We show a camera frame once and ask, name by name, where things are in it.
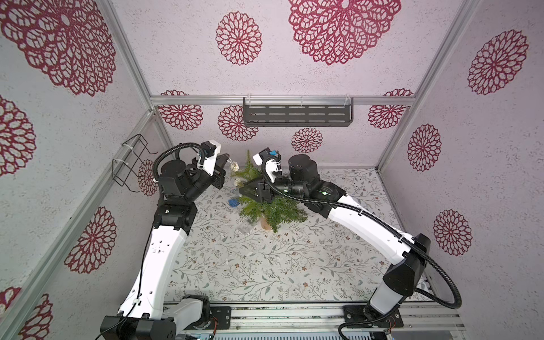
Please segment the string lights with ornaments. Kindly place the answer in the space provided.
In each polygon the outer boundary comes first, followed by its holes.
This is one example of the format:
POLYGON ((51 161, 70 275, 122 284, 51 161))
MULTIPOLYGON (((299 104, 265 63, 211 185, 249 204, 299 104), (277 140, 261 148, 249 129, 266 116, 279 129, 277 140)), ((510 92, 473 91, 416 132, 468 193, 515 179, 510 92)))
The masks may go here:
MULTIPOLYGON (((231 158, 228 159, 228 163, 231 168, 231 172, 238 172, 239 171, 239 164, 236 161, 233 161, 231 158)), ((229 206, 231 208, 236 208, 239 206, 239 201, 237 198, 231 198, 228 201, 229 206)))

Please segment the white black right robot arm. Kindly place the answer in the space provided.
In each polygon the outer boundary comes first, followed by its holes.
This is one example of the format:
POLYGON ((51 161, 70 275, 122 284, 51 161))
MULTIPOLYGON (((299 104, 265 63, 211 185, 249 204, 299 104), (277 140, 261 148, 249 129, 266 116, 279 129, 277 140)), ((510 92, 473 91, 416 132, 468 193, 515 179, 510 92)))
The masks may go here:
POLYGON ((367 304, 368 313, 380 317, 391 313, 417 291, 426 265, 430 264, 430 241, 424 235, 404 233, 370 213, 338 185, 320 178, 317 164, 305 154, 289 159, 283 175, 281 156, 265 149, 251 157, 259 176, 239 192, 259 203, 279 198, 296 201, 363 238, 390 263, 380 285, 367 304))

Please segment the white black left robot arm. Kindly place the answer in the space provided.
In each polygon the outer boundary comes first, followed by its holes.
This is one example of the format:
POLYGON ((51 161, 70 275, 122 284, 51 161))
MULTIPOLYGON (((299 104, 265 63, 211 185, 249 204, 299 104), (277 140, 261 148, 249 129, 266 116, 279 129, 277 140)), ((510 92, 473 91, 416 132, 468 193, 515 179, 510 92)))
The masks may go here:
POLYGON ((175 257, 186 242, 196 218, 196 199, 210 186, 222 188, 228 154, 207 158, 207 169, 179 159, 161 164, 157 159, 161 191, 157 210, 144 246, 140 272, 114 316, 104 317, 102 339, 175 339, 186 329, 212 324, 207 296, 188 295, 164 309, 168 279, 175 257))

